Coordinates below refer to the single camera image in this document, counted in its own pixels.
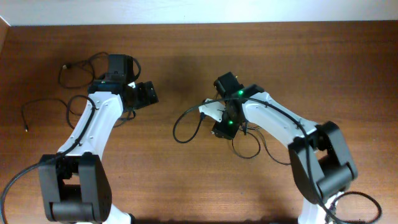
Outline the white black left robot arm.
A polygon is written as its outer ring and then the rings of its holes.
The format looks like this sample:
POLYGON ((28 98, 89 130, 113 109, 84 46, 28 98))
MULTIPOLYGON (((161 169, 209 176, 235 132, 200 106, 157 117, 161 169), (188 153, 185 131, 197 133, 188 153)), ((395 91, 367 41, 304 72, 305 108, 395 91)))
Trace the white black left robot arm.
POLYGON ((40 159, 39 180, 45 216, 60 223, 134 223, 113 205, 101 159, 117 120, 158 102, 152 82, 136 82, 136 58, 108 56, 108 71, 88 89, 86 107, 68 140, 56 154, 40 159))

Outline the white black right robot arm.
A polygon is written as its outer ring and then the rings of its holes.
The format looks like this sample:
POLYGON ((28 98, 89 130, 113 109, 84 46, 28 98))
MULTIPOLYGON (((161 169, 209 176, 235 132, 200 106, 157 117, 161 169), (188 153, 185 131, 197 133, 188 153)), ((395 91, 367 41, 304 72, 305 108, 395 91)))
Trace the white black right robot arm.
POLYGON ((289 150, 294 182, 304 197, 298 222, 333 223, 318 201, 331 208, 358 176, 339 127, 331 121, 318 124, 294 114, 263 88, 240 84, 231 72, 218 77, 214 86, 224 103, 202 109, 216 121, 214 135, 232 140, 247 123, 267 131, 289 150))

